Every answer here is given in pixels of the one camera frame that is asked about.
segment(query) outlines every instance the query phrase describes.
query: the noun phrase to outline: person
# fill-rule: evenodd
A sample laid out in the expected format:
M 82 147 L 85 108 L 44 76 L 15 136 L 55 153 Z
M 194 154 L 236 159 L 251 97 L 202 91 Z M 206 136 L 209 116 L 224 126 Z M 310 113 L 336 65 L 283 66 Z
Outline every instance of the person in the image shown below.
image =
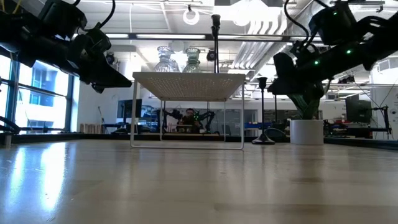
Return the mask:
M 190 131 L 186 131 L 186 132 L 199 133 L 201 124 L 199 121 L 195 121 L 195 118 L 193 116 L 194 114 L 195 114 L 195 111 L 192 108 L 186 109 L 185 116 L 180 121 L 178 121 L 178 124 L 192 125 L 192 127 L 188 128 L 188 127 L 184 126 L 184 127 L 178 127 L 178 128 L 179 129 L 185 128 L 185 130 L 190 129 Z

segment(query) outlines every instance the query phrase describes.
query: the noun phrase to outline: glass vase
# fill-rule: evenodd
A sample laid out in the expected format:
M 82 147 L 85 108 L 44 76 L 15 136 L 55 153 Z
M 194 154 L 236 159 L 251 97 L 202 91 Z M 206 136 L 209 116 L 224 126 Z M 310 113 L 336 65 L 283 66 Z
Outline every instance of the glass vase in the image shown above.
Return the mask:
M 200 72 L 199 67 L 199 54 L 200 50 L 194 47 L 188 48 L 185 53 L 187 53 L 188 61 L 187 66 L 184 68 L 183 72 L 193 73 Z
M 155 72 L 173 72 L 173 67 L 170 63 L 170 56 L 172 51 L 170 47 L 160 46 L 157 48 L 160 62 L 155 66 Z
M 173 67 L 173 72 L 180 72 L 180 69 L 178 67 L 178 63 L 174 59 L 170 59 L 170 64 Z

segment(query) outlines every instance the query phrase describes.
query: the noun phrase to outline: wooden floor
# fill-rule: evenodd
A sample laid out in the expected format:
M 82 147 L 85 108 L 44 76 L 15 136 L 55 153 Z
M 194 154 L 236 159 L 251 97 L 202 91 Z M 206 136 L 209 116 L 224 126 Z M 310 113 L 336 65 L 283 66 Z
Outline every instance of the wooden floor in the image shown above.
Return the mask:
M 20 145 L 0 149 L 0 223 L 398 223 L 398 152 Z

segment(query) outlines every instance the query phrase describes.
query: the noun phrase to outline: computer monitor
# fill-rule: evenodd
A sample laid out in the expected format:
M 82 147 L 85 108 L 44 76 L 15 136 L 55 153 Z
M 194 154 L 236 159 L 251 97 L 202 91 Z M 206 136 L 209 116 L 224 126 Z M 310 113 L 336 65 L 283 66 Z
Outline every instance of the computer monitor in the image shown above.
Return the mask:
M 136 118 L 141 117 L 142 99 L 136 101 Z M 119 100 L 118 102 L 118 118 L 131 118 L 132 100 Z
M 347 120 L 351 122 L 370 123 L 372 104 L 366 100 L 346 99 Z

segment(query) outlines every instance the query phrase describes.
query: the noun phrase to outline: white table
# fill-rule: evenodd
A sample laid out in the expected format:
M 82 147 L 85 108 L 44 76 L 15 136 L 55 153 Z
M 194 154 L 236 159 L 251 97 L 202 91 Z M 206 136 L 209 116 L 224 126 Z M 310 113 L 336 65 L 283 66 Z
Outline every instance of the white table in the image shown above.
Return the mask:
M 224 130 L 226 101 L 231 95 L 242 86 L 242 96 L 244 96 L 243 74 L 227 73 L 158 73 L 158 72 L 134 72 L 134 93 L 132 96 L 131 121 L 136 118 L 137 87 L 140 83 L 147 88 L 153 95 L 160 99 L 160 133 L 162 140 L 163 126 L 163 101 L 203 101 L 203 102 L 224 102 Z M 131 125 L 130 145 L 132 148 L 140 149 L 239 149 L 244 146 L 244 97 L 241 100 L 241 145 L 240 147 L 154 147 L 154 146 L 135 146 L 134 145 L 134 125 Z

